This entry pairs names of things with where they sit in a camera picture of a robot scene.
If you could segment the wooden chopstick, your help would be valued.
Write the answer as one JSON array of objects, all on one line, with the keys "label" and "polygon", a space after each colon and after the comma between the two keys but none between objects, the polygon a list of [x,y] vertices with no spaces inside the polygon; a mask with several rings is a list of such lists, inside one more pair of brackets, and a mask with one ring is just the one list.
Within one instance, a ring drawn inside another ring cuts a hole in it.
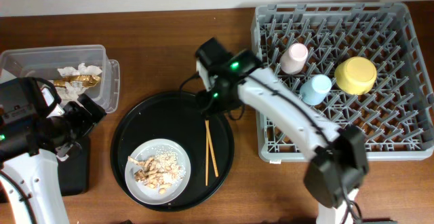
[{"label": "wooden chopstick", "polygon": [[209,121],[205,120],[205,186],[208,186],[209,177]]},{"label": "wooden chopstick", "polygon": [[215,153],[214,153],[214,146],[212,143],[210,121],[209,120],[205,121],[205,127],[206,127],[206,134],[207,134],[207,138],[208,138],[208,145],[209,145],[209,149],[210,149],[210,153],[211,153],[212,165],[214,168],[214,174],[215,174],[215,177],[219,177],[218,167],[217,167],[217,163],[216,163],[216,157],[215,157]]}]

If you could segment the white gold wrapper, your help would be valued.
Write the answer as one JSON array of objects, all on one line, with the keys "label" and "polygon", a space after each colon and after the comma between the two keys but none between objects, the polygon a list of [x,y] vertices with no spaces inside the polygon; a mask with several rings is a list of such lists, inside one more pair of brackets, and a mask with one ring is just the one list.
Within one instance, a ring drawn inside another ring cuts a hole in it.
[{"label": "white gold wrapper", "polygon": [[86,90],[96,87],[102,80],[100,67],[84,63],[74,67],[59,68],[60,78],[50,80],[56,87],[62,102],[77,100]]}]

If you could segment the grey plate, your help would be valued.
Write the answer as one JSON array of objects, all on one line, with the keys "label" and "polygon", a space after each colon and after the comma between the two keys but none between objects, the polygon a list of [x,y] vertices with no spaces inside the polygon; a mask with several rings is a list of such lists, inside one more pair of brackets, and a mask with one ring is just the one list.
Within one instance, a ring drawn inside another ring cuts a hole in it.
[{"label": "grey plate", "polygon": [[149,156],[156,155],[159,151],[174,151],[178,154],[178,163],[182,164],[186,170],[184,178],[167,190],[165,194],[159,194],[157,189],[149,189],[142,183],[134,180],[134,172],[139,169],[133,163],[126,163],[125,183],[130,193],[139,202],[150,205],[160,205],[176,199],[185,189],[191,175],[191,163],[186,151],[174,141],[168,139],[153,139],[142,143],[129,156],[136,160],[145,160]]}]

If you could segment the food scraps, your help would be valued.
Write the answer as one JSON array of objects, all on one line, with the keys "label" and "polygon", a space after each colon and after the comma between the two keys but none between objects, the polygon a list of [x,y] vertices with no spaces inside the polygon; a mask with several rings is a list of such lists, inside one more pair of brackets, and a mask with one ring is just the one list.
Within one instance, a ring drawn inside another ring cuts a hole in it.
[{"label": "food scraps", "polygon": [[178,163],[178,154],[174,151],[159,151],[145,160],[136,160],[129,156],[127,160],[139,167],[134,172],[134,180],[149,189],[157,189],[159,194],[165,194],[186,174],[184,166]]}]

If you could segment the pink cup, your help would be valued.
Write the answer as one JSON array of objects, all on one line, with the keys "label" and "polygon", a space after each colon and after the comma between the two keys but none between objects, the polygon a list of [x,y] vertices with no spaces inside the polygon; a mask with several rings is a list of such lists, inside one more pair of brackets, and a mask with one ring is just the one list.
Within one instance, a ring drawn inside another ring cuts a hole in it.
[{"label": "pink cup", "polygon": [[294,75],[303,69],[309,51],[302,43],[292,44],[281,56],[281,70],[289,75]]}]

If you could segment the blue cup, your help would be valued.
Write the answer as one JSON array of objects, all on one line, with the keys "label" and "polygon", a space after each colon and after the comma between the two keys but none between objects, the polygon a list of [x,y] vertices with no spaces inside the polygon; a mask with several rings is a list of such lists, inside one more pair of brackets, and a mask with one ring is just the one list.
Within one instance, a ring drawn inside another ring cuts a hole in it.
[{"label": "blue cup", "polygon": [[332,81],[326,75],[315,75],[300,88],[302,101],[308,105],[319,105],[332,88]]}]

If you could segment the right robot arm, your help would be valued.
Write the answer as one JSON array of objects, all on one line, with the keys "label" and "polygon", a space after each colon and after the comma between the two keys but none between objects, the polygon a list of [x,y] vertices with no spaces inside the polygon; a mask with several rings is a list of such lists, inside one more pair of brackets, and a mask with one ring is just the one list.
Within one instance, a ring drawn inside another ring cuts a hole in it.
[{"label": "right robot arm", "polygon": [[216,38],[195,52],[205,86],[197,94],[210,117],[248,105],[265,115],[294,143],[309,165],[304,186],[319,204],[317,223],[362,223],[355,201],[369,172],[365,135],[341,128],[304,104],[251,50],[227,51]]}]

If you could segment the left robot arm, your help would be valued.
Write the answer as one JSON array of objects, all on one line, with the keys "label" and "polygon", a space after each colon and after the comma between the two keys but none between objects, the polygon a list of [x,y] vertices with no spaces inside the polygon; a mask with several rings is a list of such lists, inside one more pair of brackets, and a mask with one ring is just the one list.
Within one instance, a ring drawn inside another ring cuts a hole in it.
[{"label": "left robot arm", "polygon": [[68,223],[58,180],[58,158],[106,116],[86,94],[61,103],[54,85],[38,77],[1,84],[1,184],[17,223]]}]

